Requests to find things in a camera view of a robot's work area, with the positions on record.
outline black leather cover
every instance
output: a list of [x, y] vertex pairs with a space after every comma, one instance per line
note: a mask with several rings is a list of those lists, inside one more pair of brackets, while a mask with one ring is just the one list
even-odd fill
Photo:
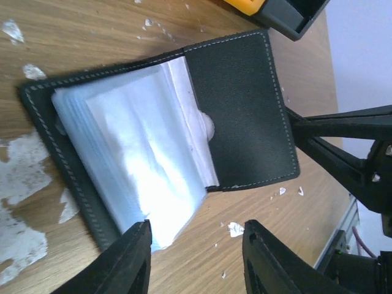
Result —
[[201, 111], [215, 123], [209, 145], [220, 187], [210, 190], [260, 187], [300, 173], [266, 30], [223, 37], [142, 61], [25, 83], [19, 88], [23, 105], [103, 250], [119, 238], [119, 231], [69, 138], [56, 128], [51, 95], [56, 88], [180, 56], [186, 57]]

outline stitched edge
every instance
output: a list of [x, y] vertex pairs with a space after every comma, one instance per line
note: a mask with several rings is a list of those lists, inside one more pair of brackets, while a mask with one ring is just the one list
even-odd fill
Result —
[[271, 59], [271, 56], [270, 56], [271, 53], [270, 53], [269, 45], [268, 45], [268, 43], [266, 41], [266, 37], [264, 36], [264, 33], [262, 33], [262, 32], [253, 32], [253, 33], [250, 33], [250, 34], [245, 34], [245, 35], [241, 35], [241, 36], [237, 36], [237, 37], [231, 37], [231, 38], [228, 38], [228, 39], [224, 39], [224, 40], [220, 40], [220, 41], [216, 41], [216, 42], [212, 42], [212, 43], [208, 43], [208, 44], [204, 44], [204, 45], [199, 45], [199, 46], [196, 46], [196, 47], [193, 47], [193, 48], [190, 48], [190, 49], [186, 49], [183, 52], [176, 53], [176, 54], [173, 54], [173, 55], [169, 55], [169, 56], [166, 56], [164, 58], [156, 59], [156, 60], [153, 60], [153, 61], [150, 61], [150, 62], [146, 62], [144, 64], [138, 64], [138, 65], [129, 66], [129, 67], [122, 67], [120, 69], [114, 69], [114, 70], [104, 70], [104, 71], [98, 72], [98, 73], [91, 73], [91, 74], [88, 73], [88, 74], [86, 74], [84, 76], [68, 78], [68, 79], [60, 80], [60, 81], [46, 82], [46, 83], [43, 83], [43, 84], [30, 86], [29, 89], [25, 89], [24, 92], [25, 92], [25, 94], [26, 94], [26, 96], [27, 96], [27, 98], [28, 98], [28, 100], [29, 100], [29, 102], [31, 104], [32, 109], [36, 113], [39, 121], [41, 122], [42, 127], [45, 129], [45, 132], [47, 133], [49, 139], [51, 140], [51, 143], [52, 143], [53, 147], [55, 147], [55, 150], [58, 153], [58, 156], [61, 158], [61, 160], [62, 160], [62, 162], [64, 164], [64, 167], [67, 169], [67, 172], [68, 172], [68, 174], [69, 174], [69, 176], [70, 176], [70, 178], [71, 178], [71, 180], [73, 182], [73, 185], [76, 188], [76, 190], [78, 192], [78, 195], [81, 198], [81, 202], [82, 202], [83, 206], [86, 208], [86, 211], [88, 212], [88, 214], [89, 214], [89, 216], [91, 218], [91, 222], [95, 226], [96, 232], [97, 232], [101, 242], [103, 242], [104, 246], [109, 246], [110, 243], [109, 243], [108, 239], [106, 238], [106, 235], [105, 235], [104, 231], [101, 229], [101, 227], [100, 227], [100, 225], [99, 225], [99, 223], [97, 221], [97, 217], [94, 214], [94, 212], [92, 211], [91, 205], [88, 203], [87, 198], [85, 197], [82, 189], [80, 188], [80, 185], [79, 185], [76, 177], [74, 176], [74, 173], [72, 172], [68, 162], [66, 161], [66, 159], [62, 155], [61, 149], [59, 148], [59, 146], [55, 142], [55, 139], [53, 138], [51, 132], [49, 131], [48, 126], [46, 125], [45, 121], [43, 120], [41, 114], [38, 112], [38, 109], [37, 109], [36, 105], [32, 101], [31, 96], [30, 96], [30, 90], [31, 91], [36, 91], [38, 89], [45, 89], [45, 88], [50, 88], [52, 86], [68, 84], [68, 83], [74, 82], [74, 81], [80, 81], [80, 80], [85, 80], [85, 79], [89, 80], [90, 78], [99, 77], [101, 75], [102, 76], [106, 76], [106, 75], [109, 75], [109, 74], [120, 73], [120, 72], [124, 72], [126, 70], [134, 69], [136, 67], [142, 67], [142, 66], [147, 66], [147, 65], [150, 65], [150, 64], [158, 63], [158, 62], [167, 60], [167, 59], [175, 57], [175, 56], [182, 56], [184, 53], [192, 51], [192, 50], [197, 50], [197, 49], [208, 47], [208, 46], [212, 46], [212, 45], [215, 45], [215, 44], [224, 43], [224, 42], [228, 42], [228, 41], [232, 41], [232, 40], [236, 40], [236, 39], [241, 39], [241, 38], [245, 38], [245, 37], [250, 37], [250, 36], [254, 36], [254, 35], [261, 35], [263, 37], [263, 41], [264, 41], [265, 48], [266, 48], [266, 55], [267, 55], [268, 62], [269, 62], [269, 70], [271, 72], [271, 78], [273, 79], [273, 83], [274, 83], [274, 90], [275, 90], [276, 100], [277, 100], [277, 104], [278, 104], [278, 107], [279, 107], [279, 111], [280, 111], [281, 116], [282, 116], [283, 127], [285, 129], [285, 133], [286, 133], [286, 136], [287, 136], [287, 141], [288, 141], [288, 145], [289, 145], [289, 149], [290, 149], [290, 154], [292, 156], [292, 164], [293, 164], [293, 172], [289, 173], [287, 175], [279, 176], [277, 178], [268, 179], [268, 180], [264, 180], [264, 181], [259, 181], [259, 182], [252, 183], [252, 184], [245, 184], [245, 185], [240, 185], [240, 186], [239, 185], [234, 185], [232, 187], [223, 187], [222, 190], [228, 189], [228, 188], [235, 189], [235, 188], [240, 188], [240, 187], [254, 186], [254, 185], [257, 185], [257, 184], [266, 183], [266, 182], [269, 182], [269, 181], [274, 181], [274, 180], [277, 180], [277, 179], [281, 179], [281, 178], [285, 178], [287, 176], [294, 175], [294, 173], [296, 171], [296, 162], [295, 162], [295, 157], [294, 157], [294, 153], [293, 153], [292, 144], [291, 144], [291, 141], [290, 141], [290, 135], [289, 135], [288, 130], [287, 130], [287, 125], [286, 125], [286, 122], [285, 122], [285, 118], [284, 118], [284, 114], [283, 114], [283, 110], [282, 110], [282, 105], [281, 105], [281, 102], [279, 101], [279, 93], [278, 93], [277, 86], [276, 86], [276, 80], [275, 80], [273, 67], [272, 67], [272, 61], [271, 61], [272, 59]]

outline wooden surface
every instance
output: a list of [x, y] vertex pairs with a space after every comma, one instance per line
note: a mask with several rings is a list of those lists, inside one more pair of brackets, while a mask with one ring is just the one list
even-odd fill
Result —
[[[50, 76], [153, 56], [255, 28], [228, 10], [229, 6], [218, 0], [143, 0], [141, 4], [133, 0], [2, 0], [0, 20], [13, 18], [25, 43], [14, 46], [0, 32], [0, 138], [12, 140], [32, 130], [14, 90], [25, 79], [23, 65], [35, 64]], [[147, 18], [154, 25], [144, 30]], [[325, 14], [299, 42], [293, 43], [276, 31], [270, 36], [287, 105], [301, 115], [336, 111]], [[1, 153], [0, 160], [7, 160], [4, 149]], [[298, 155], [298, 179], [209, 194], [174, 245], [153, 255], [149, 292], [244, 293], [241, 237], [230, 238], [227, 224], [231, 221], [244, 224], [257, 219], [313, 265], [349, 199], [327, 172], [302, 152]], [[0, 286], [1, 293], [49, 293], [98, 254], [79, 215], [58, 224], [64, 209], [60, 203], [64, 183], [49, 158], [44, 164], [54, 179], [47, 187], [18, 205], [7, 201], [1, 205], [11, 209], [13, 217], [46, 234], [48, 254]], [[298, 195], [300, 186], [303, 197]], [[270, 200], [280, 187], [287, 192]], [[0, 272], [11, 263], [8, 260], [0, 265]]]

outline wood grain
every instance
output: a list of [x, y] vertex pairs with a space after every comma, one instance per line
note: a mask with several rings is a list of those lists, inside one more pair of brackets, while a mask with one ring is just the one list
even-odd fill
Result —
[[[0, 34], [0, 138], [10, 140], [32, 129], [14, 88], [25, 79], [21, 68], [27, 63], [50, 76], [153, 56], [255, 28], [230, 13], [230, 6], [223, 1], [186, 3], [189, 10], [182, 0], [144, 0], [141, 4], [131, 0], [2, 0], [0, 20], [13, 18], [25, 44], [14, 46], [7, 35]], [[161, 28], [154, 25], [143, 30], [146, 18], [160, 23]], [[162, 28], [174, 41], [162, 33]], [[276, 31], [270, 36], [287, 105], [302, 115], [336, 111], [325, 15], [321, 14], [299, 42], [293, 43]], [[298, 179], [209, 194], [174, 245], [153, 255], [149, 292], [244, 293], [241, 238], [230, 238], [230, 221], [243, 224], [248, 219], [259, 220], [301, 258], [314, 264], [349, 199], [327, 172], [302, 152], [298, 154]], [[64, 207], [59, 201], [64, 183], [50, 159], [45, 165], [55, 180], [11, 208], [14, 216], [47, 235], [48, 255], [0, 287], [1, 293], [49, 293], [98, 255], [80, 216], [58, 224]], [[281, 186], [287, 189], [286, 194], [270, 200]], [[304, 189], [303, 197], [297, 193], [299, 186]], [[224, 271], [227, 276], [222, 279]]]

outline white stitching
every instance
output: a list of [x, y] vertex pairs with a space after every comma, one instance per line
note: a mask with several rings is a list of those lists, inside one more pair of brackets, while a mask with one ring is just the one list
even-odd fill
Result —
[[[294, 155], [293, 155], [294, 153], [293, 153], [293, 150], [292, 150], [292, 144], [291, 144], [291, 142], [290, 142], [290, 136], [289, 136], [289, 133], [288, 133], [288, 130], [287, 130], [287, 125], [286, 125], [286, 122], [285, 122], [285, 119], [284, 119], [284, 114], [283, 114], [282, 106], [281, 106], [281, 103], [280, 103], [280, 101], [279, 101], [279, 93], [278, 93], [278, 91], [277, 91], [277, 87], [276, 87], [276, 83], [275, 83], [275, 77], [274, 77], [274, 73], [273, 73], [273, 69], [272, 69], [272, 62], [271, 62], [271, 58], [270, 58], [270, 49], [268, 48], [268, 44], [267, 44], [267, 42], [266, 42], [266, 37], [264, 36], [264, 33], [262, 33], [262, 32], [253, 32], [253, 33], [250, 33], [250, 34], [245, 34], [245, 35], [241, 35], [241, 36], [237, 36], [237, 37], [232, 37], [232, 38], [220, 40], [220, 41], [217, 41], [217, 42], [212, 42], [212, 43], [208, 43], [208, 44], [196, 46], [196, 47], [193, 47], [193, 48], [190, 48], [190, 49], [186, 49], [186, 50], [184, 50], [183, 52], [175, 53], [175, 54], [173, 54], [173, 55], [169, 55], [169, 56], [166, 56], [166, 57], [164, 57], [164, 58], [160, 58], [160, 59], [156, 59], [156, 60], [153, 60], [153, 61], [150, 61], [150, 62], [146, 62], [146, 63], [144, 63], [144, 64], [138, 64], [138, 65], [129, 66], [129, 67], [122, 67], [122, 68], [120, 68], [120, 69], [115, 69], [115, 70], [105, 70], [105, 71], [103, 71], [103, 72], [101, 72], [101, 73], [87, 74], [87, 75], [85, 75], [85, 76], [80, 76], [80, 77], [78, 77], [78, 78], [81, 79], [81, 80], [84, 80], [85, 78], [86, 78], [86, 79], [90, 79], [91, 77], [95, 77], [95, 75], [100, 75], [100, 76], [101, 76], [101, 75], [104, 75], [104, 74], [112, 74], [112, 73], [117, 73], [117, 72], [123, 72], [123, 71], [125, 71], [125, 70], [131, 70], [131, 69], [134, 69], [134, 68], [137, 68], [137, 67], [148, 66], [148, 65], [150, 65], [150, 64], [155, 64], [155, 63], [158, 63], [158, 62], [167, 60], [167, 59], [172, 58], [172, 57], [176, 57], [176, 56], [180, 56], [180, 55], [182, 56], [184, 53], [190, 52], [190, 51], [192, 51], [192, 50], [197, 50], [197, 49], [200, 49], [200, 48], [205, 48], [205, 47], [212, 46], [212, 45], [215, 45], [215, 44], [224, 43], [224, 42], [228, 42], [228, 41], [231, 41], [231, 40], [236, 40], [236, 39], [240, 39], [240, 38], [244, 38], [244, 37], [254, 36], [254, 35], [257, 35], [257, 34], [258, 34], [258, 35], [261, 35], [261, 36], [263, 37], [264, 44], [265, 44], [265, 47], [266, 47], [266, 55], [267, 55], [267, 57], [268, 57], [269, 69], [270, 69], [270, 72], [271, 72], [271, 78], [273, 79], [274, 89], [275, 89], [275, 95], [276, 95], [276, 99], [277, 99], [277, 104], [278, 104], [279, 111], [280, 111], [281, 116], [282, 116], [282, 122], [283, 122], [283, 126], [284, 126], [285, 133], [286, 133], [286, 136], [287, 136], [287, 141], [288, 141], [288, 145], [289, 145], [289, 149], [290, 149], [290, 154], [292, 155], [292, 164], [293, 164], [294, 170], [293, 170], [293, 172], [290, 173], [290, 174], [287, 174], [287, 175], [284, 175], [284, 176], [280, 176], [280, 177], [277, 177], [277, 178], [268, 179], [268, 180], [265, 180], [265, 181], [259, 181], [259, 182], [252, 183], [252, 184], [240, 185], [240, 186], [234, 185], [233, 187], [235, 187], [235, 188], [248, 187], [248, 186], [253, 186], [253, 185], [265, 183], [265, 182], [268, 182], [268, 181], [274, 181], [274, 180], [276, 180], [276, 179], [281, 179], [281, 178], [285, 178], [285, 177], [287, 177], [287, 176], [293, 175], [294, 172], [296, 171], [296, 162], [295, 162], [295, 158], [294, 158]], [[74, 80], [76, 80], [76, 78], [68, 78], [68, 79], [61, 80], [61, 81], [54, 81], [54, 82], [51, 82], [50, 84], [49, 84], [49, 83], [46, 83], [46, 84], [44, 84], [44, 85], [42, 85], [42, 84], [34, 85], [34, 86], [30, 86], [30, 90], [31, 90], [31, 91], [36, 91], [36, 90], [38, 90], [38, 89], [49, 88], [49, 87], [51, 87], [51, 86], [53, 86], [53, 85], [62, 85], [63, 83], [68, 84], [70, 81], [74, 81]], [[36, 108], [34, 102], [32, 101], [31, 96], [30, 96], [30, 93], [29, 93], [29, 90], [28, 90], [28, 89], [25, 89], [24, 92], [26, 93], [26, 96], [27, 96], [27, 98], [28, 98], [30, 104], [32, 105], [32, 109], [35, 111], [37, 117], [39, 118], [39, 121], [41, 122], [42, 126], [45, 128], [46, 133], [48, 134], [48, 136], [49, 136], [49, 138], [50, 138], [50, 140], [51, 140], [53, 146], [55, 147], [56, 152], [57, 152], [58, 155], [60, 156], [60, 158], [61, 158], [61, 160], [62, 160], [62, 162], [63, 162], [65, 168], [67, 169], [68, 174], [71, 176], [71, 180], [72, 180], [72, 182], [73, 182], [73, 185], [75, 186], [75, 188], [77, 189], [77, 192], [78, 192], [79, 196], [81, 197], [81, 202], [82, 202], [82, 204], [85, 205], [86, 210], [87, 210], [87, 212], [89, 213], [91, 220], [92, 220], [92, 221], [96, 221], [96, 216], [95, 216], [95, 214], [93, 213], [93, 211], [92, 211], [90, 205], [88, 204], [88, 200], [85, 198], [84, 194], [81, 192], [81, 189], [79, 188], [79, 184], [78, 184], [77, 180], [75, 179], [75, 177], [73, 176], [74, 174], [73, 174], [72, 171], [70, 170], [70, 167], [69, 167], [69, 165], [68, 165], [68, 162], [65, 160], [64, 156], [62, 155], [62, 152], [61, 152], [61, 150], [58, 148], [58, 145], [57, 145], [56, 142], [54, 141], [54, 138], [51, 136], [50, 131], [47, 130], [48, 127], [47, 127], [47, 125], [45, 124], [44, 120], [41, 118], [41, 115], [39, 114], [38, 109]], [[94, 225], [97, 227], [97, 229], [101, 230], [100, 227], [99, 227], [99, 223], [95, 223]], [[99, 236], [101, 237], [101, 241], [104, 243], [104, 246], [109, 246], [109, 245], [110, 245], [104, 234], [99, 234]]]

